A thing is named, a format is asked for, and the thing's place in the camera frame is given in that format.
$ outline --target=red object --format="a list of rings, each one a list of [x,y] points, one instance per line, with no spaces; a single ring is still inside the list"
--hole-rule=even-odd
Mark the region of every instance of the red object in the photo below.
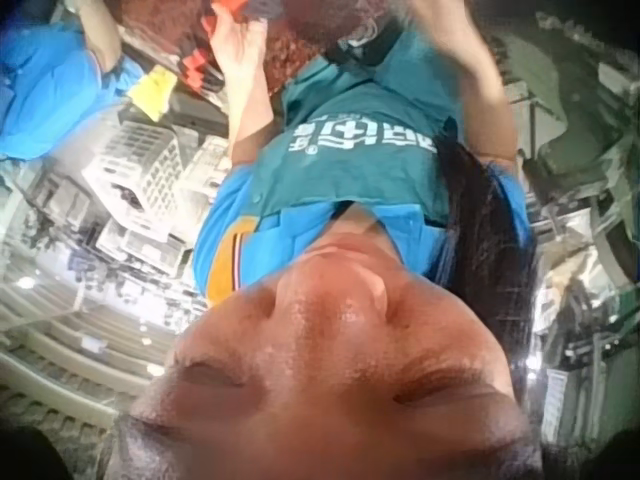
[[[248,1],[219,0],[238,15]],[[383,14],[388,0],[366,0],[358,7],[356,0],[281,1],[285,18],[270,23],[267,40],[265,72],[270,93],[280,90],[358,21]],[[180,55],[185,81],[197,91],[201,88],[205,63],[216,66],[206,49],[216,24],[208,0],[105,0],[105,4],[119,23],[163,51]]]

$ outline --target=black hair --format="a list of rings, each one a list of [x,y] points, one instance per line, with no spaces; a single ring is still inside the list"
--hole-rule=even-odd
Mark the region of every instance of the black hair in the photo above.
[[[462,299],[500,342],[522,401],[537,282],[535,237],[520,243],[500,167],[479,162],[452,135],[438,136],[435,144],[449,192],[449,238],[429,276]]]

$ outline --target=orange stripe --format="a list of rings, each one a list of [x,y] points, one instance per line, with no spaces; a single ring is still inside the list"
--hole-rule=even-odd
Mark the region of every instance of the orange stripe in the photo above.
[[[207,282],[207,301],[217,305],[226,300],[239,287],[239,278],[235,278],[234,272],[240,271],[240,250],[242,249],[242,237],[248,238],[258,226],[258,217],[240,217],[231,225],[222,237],[218,250],[209,270]],[[238,246],[238,254],[235,255],[235,247]]]

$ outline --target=blue shirt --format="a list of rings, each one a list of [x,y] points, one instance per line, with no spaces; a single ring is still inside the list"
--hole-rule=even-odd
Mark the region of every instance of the blue shirt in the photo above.
[[[0,45],[0,81],[13,92],[0,122],[0,154],[17,159],[50,152],[143,75],[124,58],[117,72],[102,76],[74,26],[13,25],[0,36]]]
[[[224,181],[207,217],[194,251],[194,274],[206,294],[209,273],[218,245],[227,229],[250,201],[252,166],[236,168]],[[494,170],[512,211],[521,244],[530,236],[526,197],[518,180]],[[240,285],[249,286],[289,265],[326,229],[335,204],[320,202],[286,208],[260,221],[257,232],[242,248]],[[423,275],[436,261],[446,240],[446,230],[426,225],[419,205],[381,205],[372,214],[385,226],[408,270]]]

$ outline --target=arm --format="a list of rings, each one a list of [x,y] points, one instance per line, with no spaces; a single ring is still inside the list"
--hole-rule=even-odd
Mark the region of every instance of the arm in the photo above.
[[[77,0],[87,48],[96,57],[100,71],[109,73],[122,56],[118,26],[102,0]]]
[[[236,23],[224,7],[214,4],[218,17],[211,46],[225,77],[229,98],[229,156],[234,167],[252,164],[275,136],[273,109],[263,62],[267,24]]]
[[[412,0],[418,23],[457,66],[468,148],[483,162],[515,169],[518,133],[502,78],[463,0]]]
[[[227,94],[231,164],[252,164],[277,133],[264,71],[256,73],[249,93],[227,85]]]

